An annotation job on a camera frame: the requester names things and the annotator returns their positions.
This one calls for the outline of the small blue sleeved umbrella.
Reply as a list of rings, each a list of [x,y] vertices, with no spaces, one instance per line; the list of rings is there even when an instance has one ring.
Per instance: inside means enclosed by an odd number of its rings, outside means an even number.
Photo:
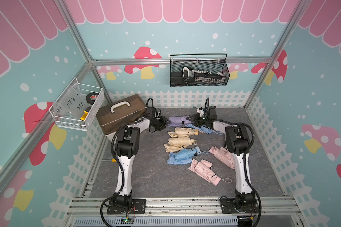
[[[197,127],[197,126],[194,126],[192,124],[187,124],[185,125],[187,128],[193,128],[193,129],[196,129],[196,130],[199,130],[199,131],[202,131],[206,134],[212,134],[212,133],[215,133],[217,135],[222,135],[223,133],[222,132],[219,132],[219,131],[215,131],[211,128],[208,128],[208,127],[204,127],[204,126],[201,126],[201,127]]]

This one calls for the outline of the purple sleeved umbrella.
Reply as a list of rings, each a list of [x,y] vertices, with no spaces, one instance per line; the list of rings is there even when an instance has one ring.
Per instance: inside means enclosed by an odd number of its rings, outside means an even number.
[[[190,120],[187,119],[188,116],[170,116],[168,127],[177,127],[182,125],[192,124]]]

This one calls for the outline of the beige sleeved umbrella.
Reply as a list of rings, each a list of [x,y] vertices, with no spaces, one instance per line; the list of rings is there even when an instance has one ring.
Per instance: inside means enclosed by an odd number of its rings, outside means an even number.
[[[193,129],[193,128],[184,128],[184,127],[176,127],[174,132],[169,131],[168,134],[171,138],[181,138],[181,137],[190,137],[194,135],[199,135],[200,133],[205,134],[205,132]]]

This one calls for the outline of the pink umbrella sleeve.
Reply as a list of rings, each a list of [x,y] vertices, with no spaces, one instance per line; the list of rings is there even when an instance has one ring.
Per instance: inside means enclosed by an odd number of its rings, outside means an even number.
[[[230,153],[226,148],[211,147],[209,150],[209,153],[211,153],[216,159],[221,161],[223,164],[225,164],[229,168],[235,169],[235,161],[232,156],[232,153]]]

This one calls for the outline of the light blue sleeved umbrella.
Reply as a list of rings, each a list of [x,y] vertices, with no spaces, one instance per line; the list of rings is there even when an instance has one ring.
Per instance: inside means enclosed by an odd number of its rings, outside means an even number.
[[[209,151],[201,151],[201,149],[196,146],[194,148],[185,148],[178,151],[177,153],[170,153],[167,164],[170,165],[185,165],[192,162],[192,159],[201,154],[209,154]]]

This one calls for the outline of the pink sleeved umbrella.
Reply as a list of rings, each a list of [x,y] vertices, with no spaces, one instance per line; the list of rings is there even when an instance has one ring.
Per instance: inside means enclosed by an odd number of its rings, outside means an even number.
[[[221,179],[212,170],[212,166],[213,164],[206,160],[197,161],[196,159],[193,159],[188,169],[214,186],[217,186],[222,181],[226,183],[232,182],[232,179],[230,178]]]

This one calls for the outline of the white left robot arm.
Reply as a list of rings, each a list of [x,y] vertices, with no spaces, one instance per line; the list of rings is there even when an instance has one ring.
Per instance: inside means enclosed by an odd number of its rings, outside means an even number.
[[[107,214],[144,213],[145,200],[132,198],[132,169],[140,147],[140,134],[144,130],[161,131],[167,119],[154,107],[153,98],[144,102],[132,95],[99,109],[98,123],[111,141],[110,152],[119,166],[118,181],[113,196],[104,202]]]

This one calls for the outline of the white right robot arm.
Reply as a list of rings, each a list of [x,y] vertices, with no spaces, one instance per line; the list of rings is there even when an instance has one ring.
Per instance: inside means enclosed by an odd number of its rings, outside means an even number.
[[[261,213],[261,198],[252,186],[249,173],[249,153],[254,144],[253,129],[246,123],[230,123],[217,119],[216,108],[210,106],[209,98],[198,113],[188,117],[195,126],[209,126],[225,136],[223,147],[209,150],[215,158],[235,170],[235,197],[230,199],[230,207],[238,213]]]

